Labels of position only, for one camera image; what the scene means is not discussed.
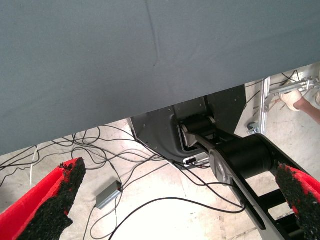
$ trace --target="foam padding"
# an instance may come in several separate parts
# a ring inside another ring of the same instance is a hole
[[[304,231],[304,238],[320,240],[320,182],[285,164],[278,167],[276,182]]]
[[[1,239],[58,240],[73,223],[68,214],[85,174],[81,157],[55,168],[0,215]]]

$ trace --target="black roller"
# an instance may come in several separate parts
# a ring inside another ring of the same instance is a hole
[[[257,135],[225,142],[216,150],[245,179],[267,172],[272,167],[270,153]]]

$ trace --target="gray electronic box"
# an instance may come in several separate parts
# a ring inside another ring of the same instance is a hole
[[[119,181],[116,180],[96,197],[95,206],[100,210],[103,209],[108,203],[118,197],[122,192],[122,185]]]

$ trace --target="black mechanical arm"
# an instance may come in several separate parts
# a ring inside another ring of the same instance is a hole
[[[254,134],[240,138],[229,134],[218,129],[211,116],[189,117],[180,122],[180,131],[187,148],[196,147],[208,154],[211,169],[219,182],[240,190],[233,190],[233,193],[246,204],[246,212],[263,239],[304,239],[294,214],[273,219],[268,212],[286,202],[280,189],[258,196],[246,181],[268,171],[276,176],[279,164],[304,171],[296,162],[265,136]]]

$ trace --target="concrete floor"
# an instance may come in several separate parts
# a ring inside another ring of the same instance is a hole
[[[313,64],[300,68],[301,76],[318,76],[320,64]],[[280,74],[272,77],[271,82],[283,81],[285,78]],[[246,88],[247,99],[259,89],[259,84]],[[315,90],[310,91],[306,98],[315,105],[313,95]],[[256,96],[243,111],[235,131],[239,136],[245,137],[247,133],[247,123],[254,122],[258,117],[255,114],[255,106],[258,106],[259,95]],[[283,103],[277,103],[267,116],[266,136],[273,141],[287,155],[294,159],[312,176],[320,180],[319,156],[319,136],[320,126],[312,121],[303,112],[292,112]],[[114,122],[111,126],[116,126],[122,130],[129,131],[126,120]],[[101,127],[101,137],[106,140],[130,138],[125,133],[109,127]],[[97,129],[91,129],[87,137],[97,136]],[[43,143],[41,148],[50,144]],[[115,154],[128,150],[144,156],[150,153],[138,143],[132,141],[99,141],[97,146],[105,148]],[[51,172],[61,162],[70,160],[71,147],[59,145],[50,146],[40,151],[40,156],[46,157],[40,164],[33,168],[32,183],[37,184],[43,177]],[[0,163],[21,152],[13,152],[0,156]],[[85,151],[77,151],[74,157],[83,157],[87,167],[93,167]],[[141,161],[138,156],[128,154],[127,158],[133,161]],[[22,162],[30,162],[31,157]],[[120,158],[112,160],[115,168],[120,174],[122,181],[126,181],[130,169],[135,165]],[[132,180],[166,164],[165,161],[150,161],[136,169]],[[0,181],[14,169],[7,168],[0,172]],[[204,181],[216,182],[210,169],[193,169]],[[102,192],[110,183],[117,179],[115,171],[107,164],[98,170],[88,170],[83,183],[79,189],[74,205],[69,213],[69,217],[74,223],[68,227],[61,235],[61,240],[82,239],[87,224],[87,219],[92,207],[95,205],[96,196]],[[248,180],[249,184],[259,195],[265,194],[277,188],[274,178],[270,174],[261,174]],[[222,196],[231,201],[236,201],[235,197],[227,187],[216,185],[213,187]],[[14,175],[7,177],[0,188],[0,212],[3,212],[30,189],[30,169],[18,170]],[[130,185],[123,193],[119,207],[117,208],[118,223],[120,223],[131,211],[140,205],[163,197],[181,197],[201,202],[216,208],[236,211],[237,208],[223,202],[205,187],[195,186],[184,175],[170,164],[147,177]],[[93,223],[114,208],[114,202],[107,205],[103,210],[94,209],[89,223],[89,230]],[[289,208],[284,206],[275,209],[272,214],[276,217],[285,215]],[[92,235],[100,238],[110,233],[115,227],[115,213],[100,221],[93,229]],[[191,203],[176,200],[165,200],[152,203],[135,213],[128,219],[114,235],[114,240],[122,239],[139,240],[162,240],[162,239],[184,239],[184,240],[259,240],[261,239],[254,224],[245,212],[239,214],[227,214],[212,211]],[[92,239],[87,232],[85,239]]]

